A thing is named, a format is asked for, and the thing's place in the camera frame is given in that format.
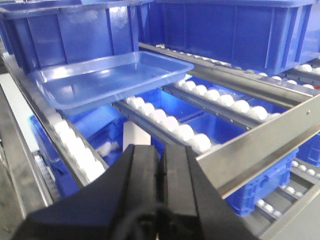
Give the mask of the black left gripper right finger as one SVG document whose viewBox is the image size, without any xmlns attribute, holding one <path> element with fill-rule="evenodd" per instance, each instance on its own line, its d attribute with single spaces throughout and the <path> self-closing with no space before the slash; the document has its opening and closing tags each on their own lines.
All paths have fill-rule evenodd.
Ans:
<svg viewBox="0 0 320 240">
<path fill-rule="evenodd" d="M 168 144 L 159 161 L 161 240 L 255 240 L 208 180 L 191 147 Z"/>
</svg>

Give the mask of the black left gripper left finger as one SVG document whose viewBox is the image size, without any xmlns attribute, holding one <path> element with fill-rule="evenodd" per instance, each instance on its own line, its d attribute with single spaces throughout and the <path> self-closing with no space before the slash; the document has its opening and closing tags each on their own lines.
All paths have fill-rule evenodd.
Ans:
<svg viewBox="0 0 320 240">
<path fill-rule="evenodd" d="M 92 183 L 30 213 L 18 240 L 153 240 L 156 237 L 158 153 L 129 145 Z"/>
</svg>

